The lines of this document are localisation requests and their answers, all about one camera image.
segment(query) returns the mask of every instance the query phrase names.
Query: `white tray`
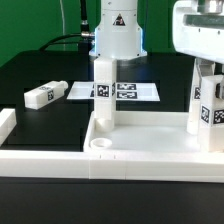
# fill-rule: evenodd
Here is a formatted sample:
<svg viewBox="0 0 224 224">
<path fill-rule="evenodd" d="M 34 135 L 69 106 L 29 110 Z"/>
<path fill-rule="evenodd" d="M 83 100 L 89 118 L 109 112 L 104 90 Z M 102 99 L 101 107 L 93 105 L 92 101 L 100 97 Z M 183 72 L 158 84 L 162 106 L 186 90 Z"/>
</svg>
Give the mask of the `white tray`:
<svg viewBox="0 0 224 224">
<path fill-rule="evenodd" d="M 224 182 L 224 154 L 201 152 L 186 132 L 187 113 L 117 111 L 115 128 L 95 130 L 91 115 L 84 151 L 91 155 L 90 178 Z M 96 138 L 112 141 L 92 149 Z"/>
</svg>

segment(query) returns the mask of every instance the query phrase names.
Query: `black tabletop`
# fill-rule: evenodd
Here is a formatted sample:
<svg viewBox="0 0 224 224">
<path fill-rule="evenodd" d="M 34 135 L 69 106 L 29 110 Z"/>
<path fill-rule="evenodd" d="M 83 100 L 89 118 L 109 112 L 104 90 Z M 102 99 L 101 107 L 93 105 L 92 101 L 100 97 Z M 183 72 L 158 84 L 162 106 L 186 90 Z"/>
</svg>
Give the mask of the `black tabletop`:
<svg viewBox="0 0 224 224">
<path fill-rule="evenodd" d="M 192 57 L 153 54 L 146 64 L 118 69 L 118 81 L 155 82 L 160 102 L 119 102 L 117 110 L 188 110 Z M 65 97 L 35 111 L 24 92 L 65 80 Z M 22 52 L 0 68 L 0 109 L 16 109 L 7 149 L 82 151 L 91 100 L 68 101 L 74 81 L 93 80 L 88 56 Z M 158 181 L 0 178 L 0 223 L 224 223 L 224 185 Z"/>
<path fill-rule="evenodd" d="M 160 102 L 117 102 L 117 110 L 188 111 L 192 57 L 154 54 L 145 64 L 120 67 L 119 82 L 156 83 Z M 65 96 L 36 111 L 25 108 L 24 92 L 65 80 Z M 22 52 L 0 69 L 0 109 L 15 108 L 17 126 L 4 149 L 80 151 L 92 100 L 67 100 L 74 81 L 92 81 L 93 63 L 76 52 Z"/>
</svg>

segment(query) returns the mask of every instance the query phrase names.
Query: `printed marker sheet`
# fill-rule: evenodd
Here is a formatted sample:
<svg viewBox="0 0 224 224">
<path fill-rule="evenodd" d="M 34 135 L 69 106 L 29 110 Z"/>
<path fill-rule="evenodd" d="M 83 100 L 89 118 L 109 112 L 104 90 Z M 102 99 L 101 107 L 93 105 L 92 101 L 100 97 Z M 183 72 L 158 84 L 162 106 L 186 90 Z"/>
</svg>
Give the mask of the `printed marker sheet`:
<svg viewBox="0 0 224 224">
<path fill-rule="evenodd" d="M 74 82 L 68 100 L 94 99 L 94 82 Z M 116 83 L 117 100 L 160 101 L 155 83 Z"/>
</svg>

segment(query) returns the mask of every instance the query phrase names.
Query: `triangle logo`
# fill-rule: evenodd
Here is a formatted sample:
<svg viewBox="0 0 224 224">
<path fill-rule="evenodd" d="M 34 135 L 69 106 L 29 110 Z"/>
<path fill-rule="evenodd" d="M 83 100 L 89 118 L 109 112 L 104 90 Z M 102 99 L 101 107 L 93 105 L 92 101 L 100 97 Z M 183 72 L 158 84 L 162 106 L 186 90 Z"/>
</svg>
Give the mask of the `triangle logo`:
<svg viewBox="0 0 224 224">
<path fill-rule="evenodd" d="M 126 26 L 125 22 L 121 16 L 121 14 L 118 15 L 117 19 L 113 23 L 114 26 Z"/>
</svg>

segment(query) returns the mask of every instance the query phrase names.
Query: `green wall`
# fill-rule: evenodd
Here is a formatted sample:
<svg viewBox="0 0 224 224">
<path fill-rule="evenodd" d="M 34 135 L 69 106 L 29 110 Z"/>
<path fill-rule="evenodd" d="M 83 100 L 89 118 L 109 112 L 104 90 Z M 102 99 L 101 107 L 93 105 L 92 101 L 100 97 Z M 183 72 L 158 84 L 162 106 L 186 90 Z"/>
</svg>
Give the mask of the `green wall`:
<svg viewBox="0 0 224 224">
<path fill-rule="evenodd" d="M 139 0 L 138 22 L 144 27 L 146 1 L 149 14 L 145 49 L 173 52 L 171 14 L 176 0 Z M 66 33 L 79 32 L 79 0 L 63 0 Z M 100 0 L 87 0 L 91 30 L 100 21 Z M 62 35 L 60 0 L 0 0 L 0 66 L 26 50 L 37 50 Z M 75 50 L 75 46 L 66 50 Z"/>
</svg>

